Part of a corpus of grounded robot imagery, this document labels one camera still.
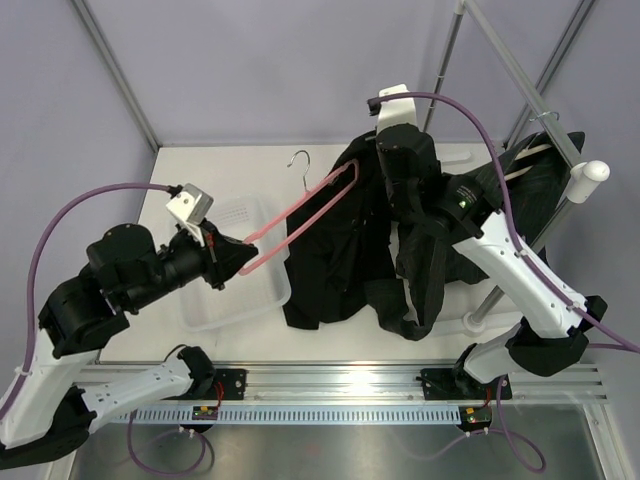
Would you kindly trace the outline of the dark striped shirt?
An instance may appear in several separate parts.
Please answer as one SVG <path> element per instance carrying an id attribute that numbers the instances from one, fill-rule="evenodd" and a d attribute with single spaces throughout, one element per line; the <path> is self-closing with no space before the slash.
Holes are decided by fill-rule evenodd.
<path id="1" fill-rule="evenodd" d="M 542 132 L 529 135 L 499 156 L 506 174 L 521 150 L 545 143 L 551 148 L 538 157 L 531 170 L 506 181 L 515 228 L 529 242 L 535 241 L 551 219 L 569 182 L 569 167 L 549 136 Z M 429 238 L 420 227 L 401 226 L 398 234 L 400 248 L 392 270 L 400 278 L 366 283 L 365 298 L 383 330 L 418 341 L 433 329 L 447 283 L 475 285 L 488 275 L 452 247 Z"/>

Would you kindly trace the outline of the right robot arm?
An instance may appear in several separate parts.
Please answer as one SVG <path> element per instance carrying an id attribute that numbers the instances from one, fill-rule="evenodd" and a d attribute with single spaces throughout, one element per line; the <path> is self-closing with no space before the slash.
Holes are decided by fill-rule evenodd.
<path id="1" fill-rule="evenodd" d="M 379 130 L 375 141 L 400 222 L 396 271 L 409 284 L 419 319 L 438 315 L 449 251 L 475 264 L 522 314 L 508 332 L 467 347 L 439 388 L 474 398 L 514 371 L 550 377 L 576 364 L 606 302 L 567 286 L 521 239 L 497 185 L 443 173 L 429 134 L 404 123 Z"/>

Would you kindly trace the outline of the black shirt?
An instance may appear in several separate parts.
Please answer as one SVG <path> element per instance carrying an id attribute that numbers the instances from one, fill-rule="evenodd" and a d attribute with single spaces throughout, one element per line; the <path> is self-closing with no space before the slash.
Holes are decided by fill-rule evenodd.
<path id="1" fill-rule="evenodd" d="M 348 168 L 286 219 L 287 232 L 292 233 L 356 182 L 289 245 L 285 268 L 291 296 L 283 311 L 292 328 L 317 330 L 322 323 L 347 320 L 369 305 L 366 283 L 398 280 L 389 251 L 391 212 L 372 132 L 352 140 L 332 169 L 351 160 L 358 162 L 358 175 Z"/>

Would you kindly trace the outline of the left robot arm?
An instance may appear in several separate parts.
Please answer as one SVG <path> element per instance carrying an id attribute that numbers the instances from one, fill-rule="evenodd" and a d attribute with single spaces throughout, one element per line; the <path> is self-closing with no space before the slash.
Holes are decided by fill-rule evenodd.
<path id="1" fill-rule="evenodd" d="M 181 228 L 157 248 L 145 227 L 122 224 L 88 247 L 87 265 L 50 294 L 38 315 L 33 365 L 1 420 L 2 469 L 58 460 L 125 413 L 213 391 L 216 371 L 198 346 L 183 346 L 127 380 L 77 384 L 81 370 L 129 327 L 129 314 L 194 280 L 221 290 L 258 254 L 254 245 L 221 234 L 209 221 L 199 229 L 202 240 Z"/>

